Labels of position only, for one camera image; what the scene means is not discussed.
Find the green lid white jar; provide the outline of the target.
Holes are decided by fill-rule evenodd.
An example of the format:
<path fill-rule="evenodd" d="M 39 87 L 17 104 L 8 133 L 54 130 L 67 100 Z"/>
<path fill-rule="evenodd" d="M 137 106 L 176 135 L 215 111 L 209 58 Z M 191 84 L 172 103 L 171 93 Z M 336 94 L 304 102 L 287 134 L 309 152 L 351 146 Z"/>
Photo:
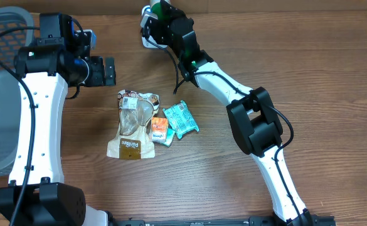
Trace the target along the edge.
<path fill-rule="evenodd" d="M 170 0 L 150 0 L 151 12 L 157 15 L 158 20 L 165 21 L 170 19 L 169 10 Z"/>

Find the clear brown bread bag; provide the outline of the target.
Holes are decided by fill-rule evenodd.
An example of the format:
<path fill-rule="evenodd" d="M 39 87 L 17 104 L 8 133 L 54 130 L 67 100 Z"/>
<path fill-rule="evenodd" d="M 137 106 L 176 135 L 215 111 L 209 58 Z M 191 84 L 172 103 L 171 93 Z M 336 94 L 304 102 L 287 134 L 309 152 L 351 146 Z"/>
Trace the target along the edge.
<path fill-rule="evenodd" d="M 159 96 L 121 90 L 117 94 L 119 125 L 117 134 L 108 142 L 107 156 L 124 160 L 155 157 L 155 145 L 147 126 L 159 110 Z"/>

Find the orange snack packet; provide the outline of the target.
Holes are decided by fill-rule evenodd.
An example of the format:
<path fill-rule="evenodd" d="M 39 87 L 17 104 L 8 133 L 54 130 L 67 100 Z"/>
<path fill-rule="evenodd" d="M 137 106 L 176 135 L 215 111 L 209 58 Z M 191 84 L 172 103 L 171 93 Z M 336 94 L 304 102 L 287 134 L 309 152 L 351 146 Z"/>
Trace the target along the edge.
<path fill-rule="evenodd" d="M 168 133 L 168 120 L 162 117 L 153 117 L 151 120 L 151 139 L 153 142 L 163 143 Z"/>

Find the teal white snack packet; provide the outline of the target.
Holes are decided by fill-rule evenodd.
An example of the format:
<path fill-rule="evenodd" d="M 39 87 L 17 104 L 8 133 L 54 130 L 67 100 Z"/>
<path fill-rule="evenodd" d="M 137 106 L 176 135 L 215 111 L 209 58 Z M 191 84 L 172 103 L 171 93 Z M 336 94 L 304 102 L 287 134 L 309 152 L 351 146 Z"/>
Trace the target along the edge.
<path fill-rule="evenodd" d="M 199 127 L 188 109 L 185 101 L 174 104 L 162 110 L 168 119 L 169 125 L 176 132 L 178 139 L 191 131 L 199 132 Z"/>

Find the small teal white packet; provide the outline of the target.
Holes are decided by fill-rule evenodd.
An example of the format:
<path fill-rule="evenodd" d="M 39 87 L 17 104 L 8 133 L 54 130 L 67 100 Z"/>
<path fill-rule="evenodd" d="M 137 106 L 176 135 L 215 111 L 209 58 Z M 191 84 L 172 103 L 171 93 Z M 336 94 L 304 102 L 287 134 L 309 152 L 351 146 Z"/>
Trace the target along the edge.
<path fill-rule="evenodd" d="M 170 147 L 171 143 L 173 142 L 174 136 L 176 134 L 176 131 L 169 128 L 167 130 L 167 134 L 166 134 L 166 140 L 162 143 L 162 145 Z"/>

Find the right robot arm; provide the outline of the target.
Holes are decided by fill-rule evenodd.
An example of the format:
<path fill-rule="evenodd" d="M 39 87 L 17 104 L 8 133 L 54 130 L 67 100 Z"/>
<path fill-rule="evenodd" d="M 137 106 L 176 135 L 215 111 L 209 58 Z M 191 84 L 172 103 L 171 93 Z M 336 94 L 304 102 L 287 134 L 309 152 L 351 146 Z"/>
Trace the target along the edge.
<path fill-rule="evenodd" d="M 191 82 L 226 107 L 237 146 L 258 165 L 272 199 L 276 225 L 313 225 L 285 163 L 282 123 L 288 119 L 263 88 L 238 83 L 197 42 L 194 21 L 169 1 L 151 1 L 142 12 L 142 35 L 152 46 L 169 47 L 178 60 L 176 85 Z"/>

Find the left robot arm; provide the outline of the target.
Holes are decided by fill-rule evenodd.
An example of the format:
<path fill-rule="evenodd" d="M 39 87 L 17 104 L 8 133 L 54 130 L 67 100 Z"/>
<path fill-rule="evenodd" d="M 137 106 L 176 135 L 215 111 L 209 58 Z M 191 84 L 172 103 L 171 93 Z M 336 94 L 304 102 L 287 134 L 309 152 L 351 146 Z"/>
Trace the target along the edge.
<path fill-rule="evenodd" d="M 19 49 L 11 75 L 21 97 L 18 146 L 0 213 L 11 225 L 114 225 L 110 212 L 87 205 L 61 167 L 61 120 L 68 89 L 116 84 L 113 58 L 91 56 L 95 34 L 73 17 L 43 13 L 40 36 Z"/>

